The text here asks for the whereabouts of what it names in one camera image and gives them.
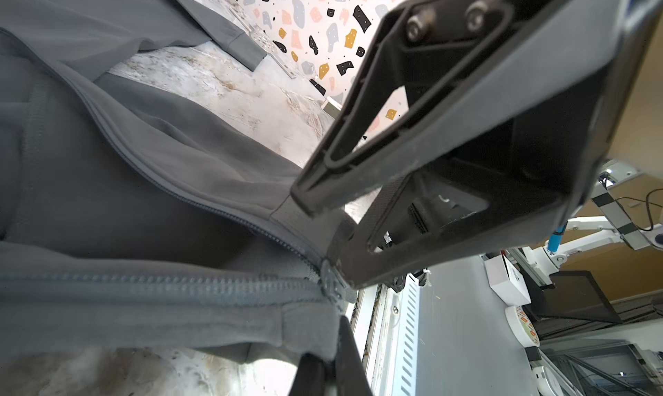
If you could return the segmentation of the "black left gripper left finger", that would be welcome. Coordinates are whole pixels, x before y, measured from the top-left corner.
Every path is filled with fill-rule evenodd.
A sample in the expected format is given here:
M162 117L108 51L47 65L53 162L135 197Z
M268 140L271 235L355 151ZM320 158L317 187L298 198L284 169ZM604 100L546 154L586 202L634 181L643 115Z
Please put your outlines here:
M323 396L326 392L327 362L305 354L300 363L289 396Z

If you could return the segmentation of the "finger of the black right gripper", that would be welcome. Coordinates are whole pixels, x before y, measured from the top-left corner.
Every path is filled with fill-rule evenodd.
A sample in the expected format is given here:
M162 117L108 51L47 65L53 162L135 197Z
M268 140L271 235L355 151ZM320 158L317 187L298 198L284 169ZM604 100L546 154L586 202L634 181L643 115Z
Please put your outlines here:
M354 288L543 240L568 215L570 165L531 159L513 174L439 159L388 183L333 256Z

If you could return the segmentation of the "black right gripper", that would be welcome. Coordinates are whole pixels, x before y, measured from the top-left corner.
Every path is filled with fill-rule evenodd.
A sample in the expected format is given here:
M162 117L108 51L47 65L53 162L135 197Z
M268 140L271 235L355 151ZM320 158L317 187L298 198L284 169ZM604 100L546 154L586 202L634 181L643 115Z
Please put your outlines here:
M308 214L418 168L484 225L589 196L662 0L407 0L381 20L292 197Z

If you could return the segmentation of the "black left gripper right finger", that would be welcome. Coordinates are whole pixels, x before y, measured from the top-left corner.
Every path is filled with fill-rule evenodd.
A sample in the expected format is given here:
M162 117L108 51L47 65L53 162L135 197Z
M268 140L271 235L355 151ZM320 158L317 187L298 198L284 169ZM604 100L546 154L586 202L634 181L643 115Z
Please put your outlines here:
M359 356L352 327L347 317L340 318L338 350L335 358L335 380L340 396L372 396Z

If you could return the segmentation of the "dark grey zip jacket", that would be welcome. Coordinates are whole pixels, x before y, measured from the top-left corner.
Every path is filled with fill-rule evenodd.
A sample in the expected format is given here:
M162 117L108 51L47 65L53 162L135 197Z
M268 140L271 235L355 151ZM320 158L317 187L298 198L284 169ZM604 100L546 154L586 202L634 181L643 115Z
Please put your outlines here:
M300 168L197 103L112 74L141 52L263 51L195 0L1 0L1 353L186 346L238 361L338 352Z

